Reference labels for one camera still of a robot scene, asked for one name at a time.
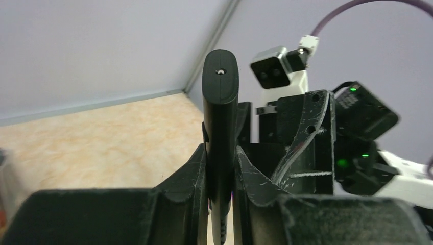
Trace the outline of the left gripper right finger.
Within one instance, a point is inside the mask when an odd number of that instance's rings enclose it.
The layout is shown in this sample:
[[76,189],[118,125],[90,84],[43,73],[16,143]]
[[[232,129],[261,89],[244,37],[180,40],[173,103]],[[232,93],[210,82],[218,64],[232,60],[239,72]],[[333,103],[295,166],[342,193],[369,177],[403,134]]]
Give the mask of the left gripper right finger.
[[393,198],[294,195],[236,149],[235,244],[431,244],[415,210]]

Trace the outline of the black remote control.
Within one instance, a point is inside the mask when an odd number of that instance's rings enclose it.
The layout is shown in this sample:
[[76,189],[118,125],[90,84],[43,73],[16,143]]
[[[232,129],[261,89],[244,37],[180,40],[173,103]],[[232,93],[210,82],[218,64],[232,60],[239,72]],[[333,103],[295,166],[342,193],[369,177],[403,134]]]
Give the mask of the black remote control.
[[234,54],[217,49],[207,54],[202,72],[203,138],[214,244],[224,244],[233,186],[238,66]]

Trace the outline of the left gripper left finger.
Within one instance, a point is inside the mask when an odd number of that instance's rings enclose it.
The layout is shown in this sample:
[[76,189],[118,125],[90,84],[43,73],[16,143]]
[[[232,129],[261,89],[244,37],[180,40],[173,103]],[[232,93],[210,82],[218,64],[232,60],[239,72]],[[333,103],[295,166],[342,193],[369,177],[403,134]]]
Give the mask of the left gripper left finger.
[[203,152],[154,188],[37,191],[2,244],[206,244]]

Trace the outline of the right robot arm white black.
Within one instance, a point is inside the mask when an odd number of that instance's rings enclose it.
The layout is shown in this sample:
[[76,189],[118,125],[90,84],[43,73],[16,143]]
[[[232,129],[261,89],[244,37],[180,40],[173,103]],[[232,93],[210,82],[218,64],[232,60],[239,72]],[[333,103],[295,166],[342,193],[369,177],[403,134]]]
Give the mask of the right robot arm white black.
[[260,143],[245,154],[291,194],[333,194],[334,182],[358,196],[392,197],[432,209],[432,166],[382,150],[376,139],[399,117],[361,83],[284,97],[258,108]]

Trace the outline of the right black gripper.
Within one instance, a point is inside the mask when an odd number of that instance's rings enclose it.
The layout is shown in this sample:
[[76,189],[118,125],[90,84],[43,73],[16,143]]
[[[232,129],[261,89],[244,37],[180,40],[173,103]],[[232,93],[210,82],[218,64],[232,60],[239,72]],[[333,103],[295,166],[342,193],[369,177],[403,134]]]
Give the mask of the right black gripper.
[[257,112],[261,140],[239,151],[239,183],[246,193],[333,194],[333,94],[282,97]]

